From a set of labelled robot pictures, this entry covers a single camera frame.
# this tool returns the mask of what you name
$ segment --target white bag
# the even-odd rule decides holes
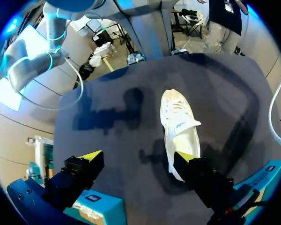
[[[99,67],[102,64],[101,56],[95,55],[89,60],[89,64],[92,67]]]

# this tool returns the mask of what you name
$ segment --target box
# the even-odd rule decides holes
[[[84,190],[76,200],[79,214],[96,225],[126,225],[124,201],[93,190]]]

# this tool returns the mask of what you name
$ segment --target yellow tape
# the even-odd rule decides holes
[[[183,152],[180,152],[180,151],[177,151],[179,155],[182,156],[182,158],[184,158],[187,162],[189,160],[192,160],[194,158],[199,158],[199,157],[196,157],[196,156],[193,156],[193,155],[189,155],[189,154],[186,154],[186,153],[183,153]]]
[[[111,72],[113,72],[114,69],[113,69],[112,66],[109,64],[109,62],[107,61],[107,59],[106,59],[106,58],[103,58],[103,61],[104,61],[105,64],[107,65],[108,69],[109,69]]]
[[[89,153],[89,154],[86,154],[84,156],[79,156],[77,158],[85,158],[89,161],[92,161],[93,158],[95,158],[102,150],[99,150],[99,151],[95,151],[95,152],[92,152],[92,153]]]

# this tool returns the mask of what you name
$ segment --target label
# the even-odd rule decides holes
[[[225,10],[229,13],[234,13],[232,4],[230,3],[229,0],[225,0]]]
[[[86,199],[90,200],[91,202],[96,202],[98,200],[101,199],[101,197],[97,196],[97,195],[90,195],[90,196],[87,196],[85,197]]]

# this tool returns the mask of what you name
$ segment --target wall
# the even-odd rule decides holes
[[[37,30],[46,37],[45,25],[42,21]],[[62,48],[78,65],[86,62],[92,52],[88,39],[71,26]],[[76,77],[70,66],[63,64],[30,82],[24,95],[37,104],[57,108],[59,98],[73,88]],[[26,144],[28,137],[40,135],[53,139],[55,116],[56,112],[39,109],[24,100],[18,112],[0,103],[0,181],[3,188],[23,178],[28,163],[34,161],[34,148]]]
[[[247,17],[242,14],[242,21],[242,39],[238,46],[246,56],[257,62],[272,92],[275,93],[281,82],[280,50],[269,30],[258,17],[252,14]],[[281,90],[275,102],[281,119]]]

